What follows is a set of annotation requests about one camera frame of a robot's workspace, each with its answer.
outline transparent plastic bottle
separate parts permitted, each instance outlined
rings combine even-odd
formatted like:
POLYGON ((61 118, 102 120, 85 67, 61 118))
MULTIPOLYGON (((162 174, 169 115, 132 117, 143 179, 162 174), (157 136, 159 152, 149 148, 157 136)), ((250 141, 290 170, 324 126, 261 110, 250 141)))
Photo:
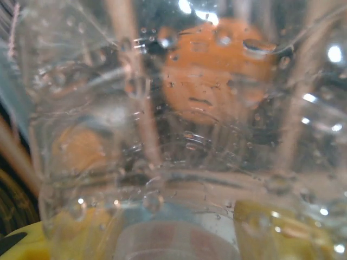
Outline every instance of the transparent plastic bottle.
POLYGON ((328 0, 30 0, 19 64, 57 260, 345 259, 328 0))

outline plastic container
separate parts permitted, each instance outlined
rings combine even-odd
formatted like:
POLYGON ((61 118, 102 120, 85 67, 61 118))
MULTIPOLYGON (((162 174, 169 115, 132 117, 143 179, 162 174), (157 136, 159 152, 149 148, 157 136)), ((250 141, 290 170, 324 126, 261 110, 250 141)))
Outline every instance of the plastic container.
POLYGON ((346 11, 29 1, 18 51, 52 257, 345 259, 346 11))

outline orange object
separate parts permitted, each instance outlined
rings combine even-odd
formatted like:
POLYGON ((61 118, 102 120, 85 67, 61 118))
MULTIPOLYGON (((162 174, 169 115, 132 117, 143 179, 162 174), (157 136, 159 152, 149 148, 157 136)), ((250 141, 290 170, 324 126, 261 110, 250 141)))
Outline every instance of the orange object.
POLYGON ((63 167, 82 172, 90 167, 105 165, 101 137, 94 131, 83 128, 67 128, 52 147, 53 158, 59 159, 63 167))
POLYGON ((198 124, 230 122, 245 107, 256 107, 266 91, 259 82, 271 80, 274 58, 245 49, 246 39, 264 40, 256 28, 236 19, 182 31, 163 69, 170 106, 198 124))

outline yellow object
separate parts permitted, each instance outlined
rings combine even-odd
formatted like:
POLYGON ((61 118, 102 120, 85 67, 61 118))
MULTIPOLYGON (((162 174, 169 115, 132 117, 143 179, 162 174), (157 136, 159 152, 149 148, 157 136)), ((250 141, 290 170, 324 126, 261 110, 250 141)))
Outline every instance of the yellow object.
POLYGON ((256 28, 237 19, 182 31, 163 68, 170 106, 198 124, 228 122, 245 107, 256 107, 265 94, 259 82, 272 79, 274 57, 247 51, 243 41, 250 38, 264 40, 256 28))
POLYGON ((41 222, 18 229, 7 237, 21 232, 26 232, 27 235, 1 255, 0 260, 50 260, 41 222))
POLYGON ((318 222, 291 211, 237 201, 234 223, 242 260, 333 259, 333 244, 318 222))
POLYGON ((111 259, 123 228, 121 210, 111 216, 106 209, 97 208, 88 209, 79 221, 63 212, 52 223, 52 229, 47 230, 49 240, 45 239, 41 222, 11 233, 9 236, 21 232, 27 235, 0 260, 50 260, 50 253, 58 260, 111 259))

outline yellow plastic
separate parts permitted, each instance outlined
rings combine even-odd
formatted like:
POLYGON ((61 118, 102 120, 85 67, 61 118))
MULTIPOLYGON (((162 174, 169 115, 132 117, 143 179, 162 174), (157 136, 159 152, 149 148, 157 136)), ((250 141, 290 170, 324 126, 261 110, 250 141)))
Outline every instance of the yellow plastic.
POLYGON ((234 223, 242 260, 333 259, 333 244, 319 223, 291 211, 237 201, 234 223))
POLYGON ((48 242, 42 231, 42 223, 38 222, 14 231, 26 232, 20 242, 4 253, 0 260, 50 260, 50 253, 54 252, 59 243, 59 259, 105 259, 110 248, 108 238, 116 245, 118 236, 123 228, 121 214, 112 217, 106 210, 89 209, 83 221, 76 222, 68 214, 56 216, 56 228, 53 229, 55 239, 48 242))
POLYGON ((26 232, 27 236, 0 256, 0 260, 50 260, 41 222, 18 229, 9 236, 20 232, 26 232))

